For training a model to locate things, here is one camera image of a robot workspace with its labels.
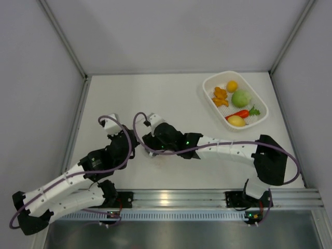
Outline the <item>clear zip top bag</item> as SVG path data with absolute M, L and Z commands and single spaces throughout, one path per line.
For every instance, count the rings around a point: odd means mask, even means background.
M 161 167 L 168 162 L 168 158 L 165 155 L 157 154 L 145 149 L 145 155 L 147 161 L 157 167 Z

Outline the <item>orange fake fruit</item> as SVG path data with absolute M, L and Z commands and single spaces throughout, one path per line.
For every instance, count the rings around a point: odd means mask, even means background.
M 212 101 L 217 107 L 221 106 L 229 106 L 229 102 L 227 100 L 227 91 L 225 89 L 222 89 L 220 87 L 214 88 L 214 97 L 212 98 Z

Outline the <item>yellow fake pear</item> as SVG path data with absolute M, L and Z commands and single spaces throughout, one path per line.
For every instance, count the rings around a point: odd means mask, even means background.
M 237 116 L 237 115 L 230 116 L 227 119 L 227 121 L 230 125 L 235 126 L 235 127 L 244 127 L 244 126 L 246 126 L 245 120 L 242 117 Z

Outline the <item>fake carrot with green leaves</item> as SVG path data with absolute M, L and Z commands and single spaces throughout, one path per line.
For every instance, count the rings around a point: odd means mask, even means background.
M 241 118 L 247 118 L 249 116 L 259 116 L 260 111 L 253 106 L 250 110 L 244 109 L 229 116 L 226 116 L 225 119 L 228 120 L 232 116 L 239 116 Z

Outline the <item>yellow fake lemon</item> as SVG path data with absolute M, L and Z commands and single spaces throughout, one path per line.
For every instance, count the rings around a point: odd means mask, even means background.
M 238 89 L 238 83 L 234 80 L 231 80 L 226 85 L 226 90 L 229 93 L 233 93 Z

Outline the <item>green fake cabbage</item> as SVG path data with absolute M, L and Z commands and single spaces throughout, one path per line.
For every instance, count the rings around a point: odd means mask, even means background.
M 246 90 L 237 90 L 231 97 L 232 104 L 237 108 L 242 108 L 249 105 L 252 99 L 251 94 Z

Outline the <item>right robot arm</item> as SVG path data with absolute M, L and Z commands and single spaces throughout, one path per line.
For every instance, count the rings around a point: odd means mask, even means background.
M 184 159 L 220 159 L 253 166 L 256 175 L 247 180 L 242 192 L 242 200 L 249 206 L 259 202 L 270 186 L 284 184 L 288 156 L 268 135 L 245 143 L 231 142 L 201 133 L 182 133 L 163 122 L 142 140 L 146 150 L 153 154 L 168 151 Z

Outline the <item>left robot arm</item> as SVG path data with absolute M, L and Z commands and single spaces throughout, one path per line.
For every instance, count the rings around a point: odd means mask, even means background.
M 129 129 L 109 139 L 108 146 L 88 153 L 46 185 L 12 195 L 19 212 L 19 228 L 26 236 L 44 230 L 69 213 L 86 208 L 110 208 L 116 204 L 118 192 L 108 177 L 113 175 L 114 168 L 126 168 L 125 160 L 134 158 L 139 143 Z

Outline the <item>white perforated plastic basket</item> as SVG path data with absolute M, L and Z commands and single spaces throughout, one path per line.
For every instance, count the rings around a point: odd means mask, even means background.
M 202 90 L 210 107 L 229 131 L 252 128 L 269 116 L 265 102 L 237 72 L 225 71 L 208 77 Z

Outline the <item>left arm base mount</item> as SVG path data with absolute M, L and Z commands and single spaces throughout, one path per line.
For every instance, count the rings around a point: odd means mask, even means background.
M 106 195 L 105 201 L 102 204 L 103 208 L 113 209 L 131 209 L 134 193 L 131 191 L 120 191 L 117 194 Z

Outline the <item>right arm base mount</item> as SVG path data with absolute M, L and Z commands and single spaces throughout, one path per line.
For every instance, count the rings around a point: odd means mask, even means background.
M 232 190 L 225 192 L 226 207 L 235 209 L 244 208 L 267 208 L 270 202 L 270 194 L 265 191 L 260 199 L 255 199 L 244 193 L 243 190 Z

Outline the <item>aluminium mounting rail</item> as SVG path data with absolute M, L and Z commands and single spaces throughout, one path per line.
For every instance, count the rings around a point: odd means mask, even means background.
M 134 193 L 132 208 L 142 210 L 231 210 L 225 192 L 237 189 L 122 189 Z M 316 189 L 272 189 L 272 207 L 279 210 L 316 210 L 324 207 Z

